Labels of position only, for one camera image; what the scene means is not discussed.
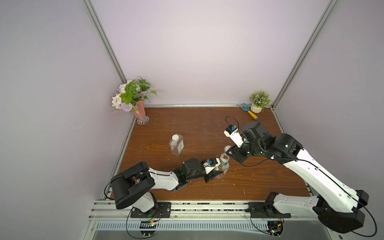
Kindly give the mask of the tall clear labelled bottle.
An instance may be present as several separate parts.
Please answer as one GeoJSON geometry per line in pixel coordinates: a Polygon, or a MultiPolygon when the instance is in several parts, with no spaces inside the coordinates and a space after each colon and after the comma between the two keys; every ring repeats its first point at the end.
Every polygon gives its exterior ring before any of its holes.
{"type": "Polygon", "coordinates": [[[218,168],[219,168],[219,171],[222,171],[223,173],[218,175],[219,178],[223,177],[227,173],[230,167],[229,160],[230,160],[230,157],[226,153],[221,154],[220,165],[218,168]]]}

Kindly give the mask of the square clear plastic bottle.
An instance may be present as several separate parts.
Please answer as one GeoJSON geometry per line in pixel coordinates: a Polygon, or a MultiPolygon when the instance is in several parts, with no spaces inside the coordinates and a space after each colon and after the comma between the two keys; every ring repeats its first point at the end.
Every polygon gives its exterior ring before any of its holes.
{"type": "Polygon", "coordinates": [[[169,143],[171,152],[175,156],[180,156],[182,151],[183,151],[183,149],[184,149],[184,139],[183,139],[183,137],[181,135],[179,135],[179,136],[180,136],[179,141],[175,142],[175,141],[173,141],[171,139],[171,141],[169,143]]]}

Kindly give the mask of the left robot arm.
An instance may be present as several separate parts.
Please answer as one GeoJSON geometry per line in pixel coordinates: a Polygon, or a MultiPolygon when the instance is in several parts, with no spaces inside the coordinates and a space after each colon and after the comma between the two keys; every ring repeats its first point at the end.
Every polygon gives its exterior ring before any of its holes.
{"type": "Polygon", "coordinates": [[[158,207],[151,190],[179,191],[196,179],[204,179],[205,183],[209,183],[224,173],[219,169],[220,165],[218,158],[201,162],[191,158],[178,168],[162,172],[150,168],[146,162],[140,162],[112,177],[108,185],[112,187],[116,209],[132,206],[147,213],[158,207]]]}

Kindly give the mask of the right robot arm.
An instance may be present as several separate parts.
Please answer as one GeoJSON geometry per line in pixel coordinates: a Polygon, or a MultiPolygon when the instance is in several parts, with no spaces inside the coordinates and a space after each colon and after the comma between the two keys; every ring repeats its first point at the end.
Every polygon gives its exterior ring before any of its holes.
{"type": "Polygon", "coordinates": [[[241,132],[236,126],[229,125],[224,134],[235,143],[226,154],[236,162],[243,164],[249,157],[263,156],[290,169],[317,192],[312,197],[271,192],[265,202],[250,204],[248,212],[258,218],[288,218],[291,215],[315,218],[341,234],[363,227],[365,214],[361,208],[368,204],[369,195],[339,181],[292,136],[280,134],[274,137],[259,122],[245,125],[241,132]]]}

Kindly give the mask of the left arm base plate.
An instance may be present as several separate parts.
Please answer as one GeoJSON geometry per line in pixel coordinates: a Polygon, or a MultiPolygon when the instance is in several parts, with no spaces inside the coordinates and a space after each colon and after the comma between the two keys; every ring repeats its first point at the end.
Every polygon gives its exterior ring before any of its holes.
{"type": "Polygon", "coordinates": [[[130,217],[133,219],[160,219],[160,218],[170,218],[171,215],[171,202],[159,202],[156,203],[153,208],[147,212],[142,212],[138,208],[132,207],[130,217]]]}

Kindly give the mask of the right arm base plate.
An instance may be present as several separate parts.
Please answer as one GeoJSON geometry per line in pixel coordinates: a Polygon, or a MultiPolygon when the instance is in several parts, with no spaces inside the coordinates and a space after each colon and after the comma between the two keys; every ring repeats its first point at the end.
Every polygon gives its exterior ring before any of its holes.
{"type": "Polygon", "coordinates": [[[279,219],[291,218],[291,214],[280,213],[271,203],[266,202],[249,202],[246,213],[249,213],[252,218],[260,219],[279,219]]]}

